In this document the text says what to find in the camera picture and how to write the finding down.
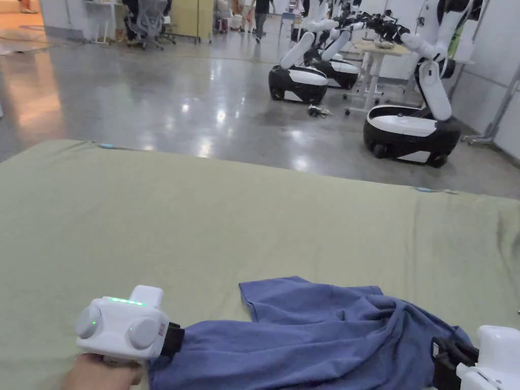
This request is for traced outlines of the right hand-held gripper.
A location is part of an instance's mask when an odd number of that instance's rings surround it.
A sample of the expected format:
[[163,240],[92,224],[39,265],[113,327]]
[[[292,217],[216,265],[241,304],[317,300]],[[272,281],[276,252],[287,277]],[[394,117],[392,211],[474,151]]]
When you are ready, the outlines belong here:
[[519,389],[519,330],[481,326],[480,347],[432,339],[435,389]]

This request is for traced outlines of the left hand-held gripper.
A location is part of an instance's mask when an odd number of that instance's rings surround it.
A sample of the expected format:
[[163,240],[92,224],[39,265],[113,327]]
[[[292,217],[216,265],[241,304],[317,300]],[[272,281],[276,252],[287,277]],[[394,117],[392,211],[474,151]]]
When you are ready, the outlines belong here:
[[137,285],[129,298],[94,299],[81,312],[76,345],[105,362],[148,362],[173,358],[181,348],[185,330],[161,309],[164,291]]

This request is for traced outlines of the person's left hand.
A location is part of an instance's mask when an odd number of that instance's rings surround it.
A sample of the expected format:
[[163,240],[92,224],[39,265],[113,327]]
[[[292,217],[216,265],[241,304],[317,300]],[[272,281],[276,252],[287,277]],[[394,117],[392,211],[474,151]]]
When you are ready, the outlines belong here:
[[60,389],[130,389],[140,384],[143,375],[138,364],[111,366],[100,355],[83,353],[65,374]]

